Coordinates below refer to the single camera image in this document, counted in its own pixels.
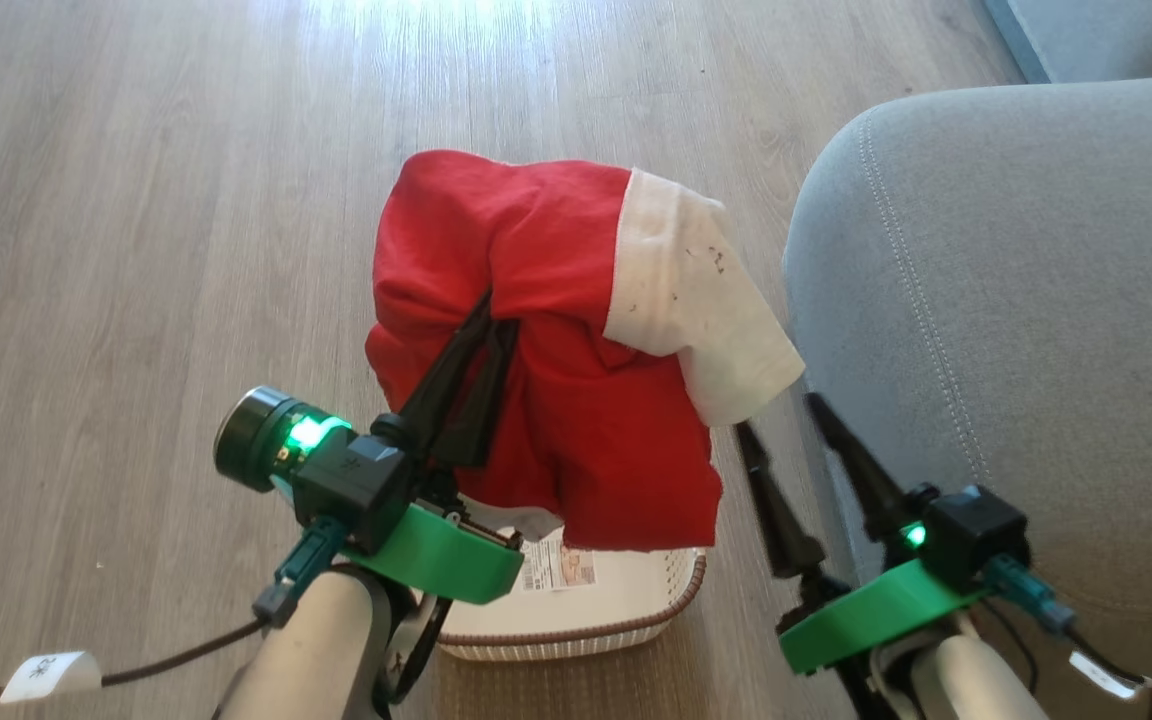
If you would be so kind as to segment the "left gripper body black green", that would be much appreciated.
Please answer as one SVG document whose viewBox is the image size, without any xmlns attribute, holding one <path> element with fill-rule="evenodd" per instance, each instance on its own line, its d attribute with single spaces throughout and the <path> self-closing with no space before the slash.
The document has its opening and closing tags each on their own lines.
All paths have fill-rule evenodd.
<svg viewBox="0 0 1152 720">
<path fill-rule="evenodd" d="M 221 420 L 214 464 L 225 478 L 278 492 L 317 548 L 410 591 L 488 605 L 511 592 L 524 555 L 472 525 L 468 511 L 422 500 L 429 470 L 382 433 L 262 386 Z"/>
</svg>

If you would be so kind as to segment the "right gripper body black green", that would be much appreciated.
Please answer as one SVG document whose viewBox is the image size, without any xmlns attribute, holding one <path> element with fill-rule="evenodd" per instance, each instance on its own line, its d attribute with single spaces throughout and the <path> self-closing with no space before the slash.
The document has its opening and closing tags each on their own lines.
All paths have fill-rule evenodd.
<svg viewBox="0 0 1152 720">
<path fill-rule="evenodd" d="M 896 535 L 914 558 L 861 588 L 836 585 L 806 611 L 791 611 L 780 629 L 782 655 L 797 675 L 812 675 L 965 609 L 986 593 L 992 560 L 1028 564 L 1026 532 L 1024 511 L 990 488 L 935 498 L 922 520 Z"/>
</svg>

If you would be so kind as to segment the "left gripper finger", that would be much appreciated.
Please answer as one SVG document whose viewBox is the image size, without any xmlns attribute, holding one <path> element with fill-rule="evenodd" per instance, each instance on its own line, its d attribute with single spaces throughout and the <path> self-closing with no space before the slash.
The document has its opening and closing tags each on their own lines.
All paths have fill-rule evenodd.
<svg viewBox="0 0 1152 720">
<path fill-rule="evenodd" d="M 439 357 L 456 415 L 444 420 L 433 457 L 448 468 L 485 468 L 502 414 L 518 320 L 468 319 Z"/>
<path fill-rule="evenodd" d="M 485 291 L 445 343 L 397 414 L 372 420 L 372 435 L 416 462 L 485 462 L 492 433 L 480 416 L 454 419 L 468 370 L 494 328 L 492 291 Z"/>
</svg>

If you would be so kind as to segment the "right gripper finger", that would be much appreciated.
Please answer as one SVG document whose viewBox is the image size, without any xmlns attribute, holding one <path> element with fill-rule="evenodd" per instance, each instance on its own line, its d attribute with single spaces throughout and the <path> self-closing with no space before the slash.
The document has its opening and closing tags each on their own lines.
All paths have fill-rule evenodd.
<svg viewBox="0 0 1152 720">
<path fill-rule="evenodd" d="M 882 469 L 826 397 L 810 392 L 805 402 L 814 427 L 846 470 L 847 480 L 861 507 L 861 520 L 869 541 L 882 543 L 884 546 L 920 546 L 927 533 L 922 520 L 915 515 L 914 501 L 905 488 L 901 488 Z"/>
<path fill-rule="evenodd" d="M 817 538 L 806 533 L 788 505 L 774 478 L 771 456 L 761 439 L 748 420 L 740 420 L 733 425 L 733 430 L 773 577 L 818 577 L 823 574 L 826 552 Z"/>
</svg>

